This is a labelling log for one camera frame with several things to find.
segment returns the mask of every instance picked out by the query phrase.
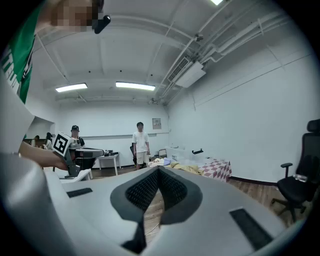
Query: white t-shirt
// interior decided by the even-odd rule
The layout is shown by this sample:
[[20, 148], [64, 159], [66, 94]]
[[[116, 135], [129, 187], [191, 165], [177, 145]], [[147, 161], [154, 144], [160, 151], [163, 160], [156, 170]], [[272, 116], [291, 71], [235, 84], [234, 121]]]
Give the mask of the white t-shirt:
[[147, 152], [148, 148], [146, 143], [149, 142], [148, 133], [145, 131], [139, 132], [136, 131], [132, 136], [132, 143], [136, 143], [136, 152]]

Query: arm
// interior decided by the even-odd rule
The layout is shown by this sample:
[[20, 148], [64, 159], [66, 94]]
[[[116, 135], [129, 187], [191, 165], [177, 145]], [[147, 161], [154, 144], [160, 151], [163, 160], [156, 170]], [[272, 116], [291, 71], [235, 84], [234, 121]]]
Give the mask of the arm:
[[33, 147], [25, 142], [22, 142], [19, 153], [23, 157], [35, 161], [41, 167], [56, 167], [61, 170], [68, 170], [64, 159], [51, 150]]

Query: floor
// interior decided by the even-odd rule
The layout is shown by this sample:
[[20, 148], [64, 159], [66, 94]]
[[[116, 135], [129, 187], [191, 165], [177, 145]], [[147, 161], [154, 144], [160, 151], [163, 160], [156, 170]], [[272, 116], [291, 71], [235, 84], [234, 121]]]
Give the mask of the floor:
[[[118, 175], [133, 172], [135, 169], [136, 169], [135, 167], [118, 169]], [[92, 170], [92, 175], [94, 179], [102, 179], [105, 177], [114, 176], [115, 170], [114, 169]], [[230, 179], [228, 183], [235, 186], [240, 191], [246, 193], [253, 199], [257, 200], [260, 204], [269, 208], [276, 215], [284, 207], [283, 205], [276, 202], [273, 205], [271, 205], [272, 198], [284, 200], [284, 197], [281, 195], [281, 193], [278, 191], [278, 189], [275, 186], [253, 184], [253, 183], [238, 181], [234, 179]], [[311, 203], [306, 202], [304, 203], [304, 205], [306, 206], [306, 210], [303, 214], [301, 214], [300, 210], [298, 209], [295, 212], [297, 220], [306, 218], [311, 210], [311, 205], [312, 205]], [[157, 224], [160, 221], [160, 217], [163, 213], [163, 209], [164, 209], [164, 201], [160, 191], [158, 191], [153, 201], [151, 202], [149, 208], [144, 214], [144, 230], [146, 234], [145, 238], [146, 238], [147, 244], [149, 244], [153, 240], [153, 238], [157, 235], [157, 233], [160, 230]], [[293, 222], [292, 222], [291, 214], [289, 211], [284, 212], [279, 217], [282, 219], [282, 221], [287, 227], [292, 225]]]

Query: ceiling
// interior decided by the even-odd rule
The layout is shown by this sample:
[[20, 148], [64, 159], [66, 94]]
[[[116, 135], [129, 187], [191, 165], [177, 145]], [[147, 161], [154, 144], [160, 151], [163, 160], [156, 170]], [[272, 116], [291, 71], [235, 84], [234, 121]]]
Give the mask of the ceiling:
[[[201, 31], [203, 40], [192, 40], [181, 58], [203, 57], [209, 43], [221, 46], [275, 10], [277, 6], [269, 0], [223, 0], [218, 6], [210, 0], [108, 0], [103, 12], [110, 15], [111, 23], [99, 35], [56, 28], [38, 33], [48, 54], [36, 37], [31, 82], [58, 103], [151, 103], [154, 99], [154, 103], [165, 104], [180, 90], [173, 85], [162, 97], [169, 84], [166, 74], [210, 17], [214, 16]], [[156, 89], [117, 88], [117, 81], [154, 85]], [[88, 89], [55, 91], [68, 83], [87, 83]]]

